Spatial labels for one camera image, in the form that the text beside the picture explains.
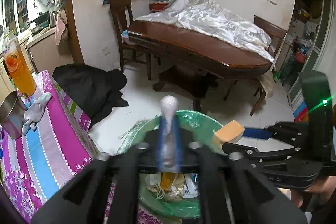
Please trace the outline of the person's right hand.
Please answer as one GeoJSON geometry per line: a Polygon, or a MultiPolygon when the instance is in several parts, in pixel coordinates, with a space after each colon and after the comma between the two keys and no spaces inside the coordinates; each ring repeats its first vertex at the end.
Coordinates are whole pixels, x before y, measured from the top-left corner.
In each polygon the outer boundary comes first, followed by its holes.
{"type": "MultiPolygon", "coordinates": [[[[335,176],[318,177],[314,184],[311,187],[305,189],[304,192],[319,195],[320,204],[325,204],[335,191],[335,180],[335,176]]],[[[303,204],[303,195],[298,190],[291,190],[290,199],[297,207],[301,207],[303,204]]]]}

